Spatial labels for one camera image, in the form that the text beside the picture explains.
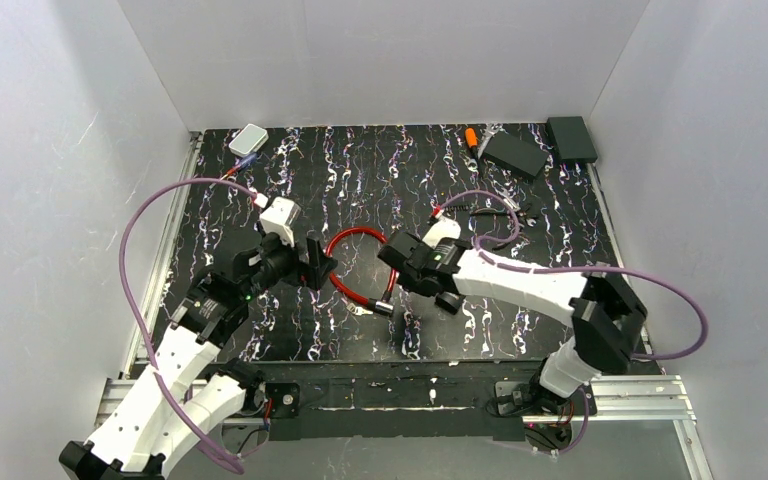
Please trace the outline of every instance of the white wall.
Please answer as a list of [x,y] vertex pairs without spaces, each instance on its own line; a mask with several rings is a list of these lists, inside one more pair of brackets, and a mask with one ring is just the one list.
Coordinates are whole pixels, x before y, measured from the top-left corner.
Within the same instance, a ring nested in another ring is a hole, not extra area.
[[[0,2],[0,479],[65,478],[133,331],[120,234],[187,145],[115,0]],[[139,295],[167,212],[131,242]]]
[[[667,367],[714,475],[768,478],[768,2],[653,1],[590,127],[625,260],[711,316],[708,344]],[[643,293],[658,350],[690,344],[688,309]]]
[[119,0],[191,130],[586,115],[648,0]]

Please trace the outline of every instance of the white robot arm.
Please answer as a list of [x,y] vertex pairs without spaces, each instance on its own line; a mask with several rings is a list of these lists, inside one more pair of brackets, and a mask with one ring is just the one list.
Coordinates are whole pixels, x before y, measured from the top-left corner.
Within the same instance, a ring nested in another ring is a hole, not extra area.
[[[478,251],[458,240],[457,222],[442,216],[422,238],[396,232],[378,258],[399,272],[398,283],[423,296],[477,295],[546,314],[574,336],[547,357],[533,397],[560,403],[601,373],[624,374],[647,311],[619,274],[523,273],[545,268]],[[519,268],[501,269],[496,263]],[[451,301],[448,305],[452,311]]]
[[[174,414],[156,374],[172,397],[181,399],[248,318],[252,298],[279,281],[322,288],[337,262],[325,256],[317,241],[295,243],[292,227],[299,207],[285,198],[269,201],[263,195],[254,203],[262,209],[259,245],[196,278],[172,315],[157,350],[157,368],[149,367],[140,375],[110,418],[85,442],[69,442],[61,452],[60,463],[70,478],[165,478],[198,437]],[[202,431],[210,431],[244,406],[257,408],[254,392],[263,381],[262,374],[234,359],[183,410]]]

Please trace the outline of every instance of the black marbled tabletop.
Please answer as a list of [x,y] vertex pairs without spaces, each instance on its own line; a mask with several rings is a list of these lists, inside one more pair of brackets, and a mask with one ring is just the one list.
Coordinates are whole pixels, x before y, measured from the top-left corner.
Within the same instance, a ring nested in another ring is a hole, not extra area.
[[[475,126],[483,131],[483,126]],[[389,235],[402,228],[424,233],[432,204],[468,189],[506,193],[537,211],[519,239],[502,251],[546,266],[616,264],[599,203],[586,169],[553,165],[528,184],[495,166],[470,159],[467,125],[309,127],[270,129],[260,159],[236,179],[269,195],[294,200],[299,221],[323,245],[337,232],[368,225]],[[546,145],[539,124],[504,125],[525,141]],[[210,130],[195,175],[218,177],[236,160],[228,143],[237,130]],[[482,205],[485,200],[475,200]],[[504,218],[470,219],[456,213],[464,237],[507,236]],[[227,188],[190,190],[165,295],[155,327],[159,339],[195,272],[214,254],[233,250],[235,235],[254,228],[248,200]],[[373,238],[354,236],[335,249],[337,273],[362,295],[379,297],[389,270],[376,258]],[[396,287],[397,315],[387,319],[355,308],[329,283],[322,291],[279,285],[251,305],[249,322],[229,343],[230,356],[251,360],[534,359],[556,350],[571,332],[560,323],[516,306],[467,298],[457,315],[433,299]]]

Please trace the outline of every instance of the cable connector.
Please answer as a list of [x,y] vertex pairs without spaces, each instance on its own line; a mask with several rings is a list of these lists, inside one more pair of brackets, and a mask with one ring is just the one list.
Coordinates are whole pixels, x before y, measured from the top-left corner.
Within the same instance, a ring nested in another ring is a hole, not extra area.
[[385,317],[392,317],[395,310],[392,304],[371,298],[366,302],[365,306],[368,310],[372,310],[374,313],[384,315]]
[[431,211],[431,215],[428,217],[428,224],[434,225],[437,223],[438,220],[440,220],[440,217],[443,216],[443,208],[439,205],[434,207],[434,210]]
[[269,197],[267,197],[266,195],[264,195],[262,193],[257,193],[257,196],[254,198],[254,200],[252,200],[252,203],[254,203],[254,205],[257,208],[259,208],[261,210],[265,210],[266,207],[269,205]]

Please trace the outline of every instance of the red cable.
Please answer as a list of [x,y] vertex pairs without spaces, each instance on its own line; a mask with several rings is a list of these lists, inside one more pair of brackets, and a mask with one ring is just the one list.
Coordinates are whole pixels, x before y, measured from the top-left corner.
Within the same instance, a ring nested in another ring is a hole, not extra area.
[[[375,237],[375,239],[377,239],[379,242],[387,243],[387,237],[385,237],[384,234],[379,232],[378,230],[375,230],[370,227],[352,227],[352,228],[347,228],[342,232],[339,232],[337,235],[334,236],[334,238],[331,239],[331,242],[328,243],[328,247],[325,249],[325,255],[328,255],[330,257],[331,252],[334,250],[334,247],[336,247],[337,244],[340,243],[340,240],[348,237],[349,235],[355,235],[359,233],[371,235],[372,237]],[[334,284],[334,287],[336,287],[337,290],[342,292],[343,295],[349,297],[353,302],[363,307],[368,306],[370,302],[374,303],[374,300],[370,300],[369,298],[366,298],[363,295],[345,286],[343,282],[341,282],[340,279],[337,278],[336,274],[332,273],[328,278],[331,279],[331,283]],[[387,281],[387,292],[392,293],[393,287],[395,285],[396,285],[396,271],[390,270],[390,278]]]
[[266,413],[263,414],[264,420],[269,420],[269,413],[272,411],[272,399],[269,399],[269,403],[266,404]]
[[572,400],[570,400],[570,416],[567,418],[567,421],[562,423],[561,425],[569,425],[569,422],[572,421],[572,416],[575,414],[575,404],[572,403]]

